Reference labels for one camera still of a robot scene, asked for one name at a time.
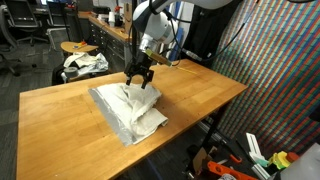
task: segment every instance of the white cloth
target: white cloth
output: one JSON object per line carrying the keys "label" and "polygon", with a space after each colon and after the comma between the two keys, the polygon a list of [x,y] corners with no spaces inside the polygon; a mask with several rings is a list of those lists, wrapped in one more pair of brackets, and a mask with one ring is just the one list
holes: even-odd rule
{"label": "white cloth", "polygon": [[154,133],[161,124],[166,125],[168,118],[152,108],[161,96],[159,90],[151,85],[141,89],[141,84],[109,84],[97,88],[113,113],[137,139],[136,144]]}
{"label": "white cloth", "polygon": [[64,67],[69,67],[70,64],[75,61],[80,68],[84,66],[88,66],[91,64],[96,64],[98,61],[98,58],[95,56],[90,56],[86,52],[75,52],[73,55],[69,56],[66,61],[64,62]]}

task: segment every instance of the cabinet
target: cabinet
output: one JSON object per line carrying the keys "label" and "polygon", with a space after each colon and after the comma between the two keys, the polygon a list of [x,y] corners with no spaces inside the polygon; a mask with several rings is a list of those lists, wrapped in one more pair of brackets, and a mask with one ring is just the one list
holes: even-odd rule
{"label": "cabinet", "polygon": [[123,33],[123,28],[111,28],[93,17],[89,18],[89,22],[94,43],[109,62],[109,71],[123,72],[132,58],[128,35]]}

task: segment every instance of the chair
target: chair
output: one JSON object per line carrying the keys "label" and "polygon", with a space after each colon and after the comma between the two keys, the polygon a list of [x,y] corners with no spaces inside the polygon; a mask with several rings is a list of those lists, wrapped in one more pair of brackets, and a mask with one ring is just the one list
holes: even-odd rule
{"label": "chair", "polygon": [[4,55],[13,53],[17,50],[18,44],[17,41],[14,39],[14,37],[10,34],[7,21],[5,21],[4,16],[4,6],[0,7],[0,57],[1,60],[4,62],[5,68],[9,69],[14,76],[19,76],[20,73],[16,72],[12,65],[21,63],[19,59],[7,59]]}
{"label": "chair", "polygon": [[34,36],[34,32],[42,28],[42,23],[35,18],[27,0],[5,0],[5,4],[10,15],[10,26],[31,33],[29,37],[18,39],[18,43],[30,40],[30,45],[33,46],[35,40],[48,42],[47,39]]}
{"label": "chair", "polygon": [[67,13],[67,20],[70,27],[70,40],[72,42],[81,42],[84,40],[78,14],[76,12]]}
{"label": "chair", "polygon": [[68,27],[65,3],[47,1],[49,13],[48,25],[51,27]]}
{"label": "chair", "polygon": [[[62,41],[70,40],[68,32],[69,24],[66,19],[65,4],[47,1],[47,8],[49,13],[49,19],[47,19],[47,22],[50,26],[50,28],[47,29],[47,35],[49,37],[51,47],[55,51],[58,51],[56,41],[59,41],[57,43],[60,44]],[[67,34],[68,37],[64,38],[64,36],[60,36],[58,39],[55,39],[53,35],[54,33],[60,35]]]}

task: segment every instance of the wall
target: wall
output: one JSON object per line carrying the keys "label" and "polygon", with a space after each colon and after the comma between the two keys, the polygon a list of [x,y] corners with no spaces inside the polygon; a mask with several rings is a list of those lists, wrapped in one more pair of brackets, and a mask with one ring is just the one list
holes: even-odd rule
{"label": "wall", "polygon": [[[244,0],[221,39],[221,50],[254,6]],[[320,138],[309,115],[320,103],[319,1],[263,0],[213,69],[249,88],[229,106],[219,129],[254,133],[275,151],[301,153]]]}

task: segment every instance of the wooden table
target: wooden table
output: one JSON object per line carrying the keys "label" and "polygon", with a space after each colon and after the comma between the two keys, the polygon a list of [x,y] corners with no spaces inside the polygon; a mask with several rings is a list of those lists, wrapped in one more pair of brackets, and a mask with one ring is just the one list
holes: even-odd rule
{"label": "wooden table", "polygon": [[[137,145],[123,146],[88,93],[125,82],[124,73],[20,94],[17,179],[113,179],[198,123],[246,86],[189,60],[153,66],[155,107],[169,122]],[[132,83],[141,83],[135,76]]]}

